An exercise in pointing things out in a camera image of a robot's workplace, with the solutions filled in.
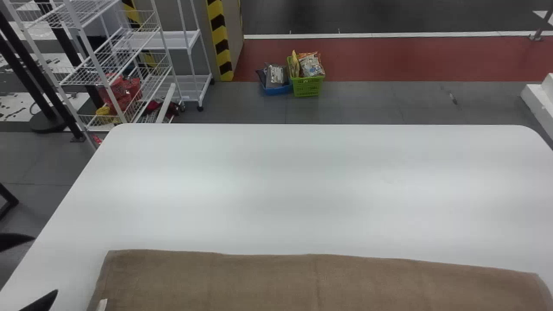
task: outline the black chair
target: black chair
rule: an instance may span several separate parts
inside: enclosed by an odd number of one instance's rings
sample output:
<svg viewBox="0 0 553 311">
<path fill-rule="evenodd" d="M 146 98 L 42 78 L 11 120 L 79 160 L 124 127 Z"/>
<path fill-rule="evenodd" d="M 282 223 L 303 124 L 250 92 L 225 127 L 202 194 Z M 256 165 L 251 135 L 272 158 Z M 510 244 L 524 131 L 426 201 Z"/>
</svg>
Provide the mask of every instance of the black chair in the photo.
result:
<svg viewBox="0 0 553 311">
<path fill-rule="evenodd" d="M 33 240 L 32 236 L 25 234 L 0 233 L 0 252 Z"/>
<path fill-rule="evenodd" d="M 11 208 L 19 204 L 19 200 L 2 183 L 0 183 L 0 196 L 7 201 L 0 209 L 0 219 L 2 219 Z"/>
<path fill-rule="evenodd" d="M 46 294 L 45 296 L 39 298 L 37 301 L 26 306 L 20 311 L 48 311 L 54 304 L 56 297 L 58 296 L 58 290 L 54 290 Z"/>
</svg>

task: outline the red floor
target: red floor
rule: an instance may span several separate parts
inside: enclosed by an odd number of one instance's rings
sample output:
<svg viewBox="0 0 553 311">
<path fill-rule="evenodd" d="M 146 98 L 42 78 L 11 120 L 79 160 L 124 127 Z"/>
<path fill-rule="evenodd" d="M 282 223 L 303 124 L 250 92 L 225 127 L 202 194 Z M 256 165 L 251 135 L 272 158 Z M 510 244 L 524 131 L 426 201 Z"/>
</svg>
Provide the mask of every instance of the red floor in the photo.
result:
<svg viewBox="0 0 553 311">
<path fill-rule="evenodd" d="M 318 50 L 326 81 L 541 81 L 553 72 L 553 37 L 246 40 L 234 81 L 257 81 L 264 62 Z"/>
</svg>

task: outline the white block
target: white block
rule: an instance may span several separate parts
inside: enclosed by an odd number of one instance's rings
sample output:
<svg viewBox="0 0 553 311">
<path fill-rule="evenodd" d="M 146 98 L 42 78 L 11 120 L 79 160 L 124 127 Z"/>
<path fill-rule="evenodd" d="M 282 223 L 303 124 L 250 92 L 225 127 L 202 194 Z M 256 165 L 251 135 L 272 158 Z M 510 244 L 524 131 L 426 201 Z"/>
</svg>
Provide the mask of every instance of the white block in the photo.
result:
<svg viewBox="0 0 553 311">
<path fill-rule="evenodd" d="M 520 97 L 530 108 L 549 137 L 553 138 L 553 101 L 539 84 L 528 84 Z"/>
<path fill-rule="evenodd" d="M 541 84 L 541 88 L 549 97 L 549 101 L 553 102 L 553 74 L 545 76 L 544 82 Z"/>
</svg>

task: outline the black table leg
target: black table leg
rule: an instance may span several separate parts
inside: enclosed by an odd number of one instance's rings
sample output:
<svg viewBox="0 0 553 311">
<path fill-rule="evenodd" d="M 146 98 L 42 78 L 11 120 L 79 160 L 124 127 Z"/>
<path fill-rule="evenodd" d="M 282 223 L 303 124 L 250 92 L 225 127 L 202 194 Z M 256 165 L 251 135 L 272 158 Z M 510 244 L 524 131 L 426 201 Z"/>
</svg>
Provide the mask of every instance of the black table leg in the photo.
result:
<svg viewBox="0 0 553 311">
<path fill-rule="evenodd" d="M 11 208 L 19 204 L 19 200 L 2 183 L 0 183 L 0 196 L 7 201 L 0 209 L 0 219 L 2 219 Z"/>
</svg>

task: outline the blue basket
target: blue basket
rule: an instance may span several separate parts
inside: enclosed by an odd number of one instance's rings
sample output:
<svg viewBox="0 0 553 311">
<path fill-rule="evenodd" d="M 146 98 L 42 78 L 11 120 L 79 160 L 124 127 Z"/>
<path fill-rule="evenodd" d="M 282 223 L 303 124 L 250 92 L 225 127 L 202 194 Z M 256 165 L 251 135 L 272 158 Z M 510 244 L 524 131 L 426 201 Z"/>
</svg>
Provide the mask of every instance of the blue basket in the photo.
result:
<svg viewBox="0 0 553 311">
<path fill-rule="evenodd" d="M 266 89 L 265 88 L 265 73 L 263 72 L 263 70 L 256 70 L 257 72 L 257 75 L 259 76 L 259 82 L 261 83 L 261 87 L 263 88 L 263 90 L 265 91 L 265 94 L 267 95 L 281 95 L 281 94 L 287 94 L 287 93 L 292 93 L 292 91 L 294 90 L 294 87 L 293 85 L 290 83 L 290 84 L 287 84 L 287 85 L 283 85 L 281 87 L 271 87 L 269 89 Z"/>
</svg>

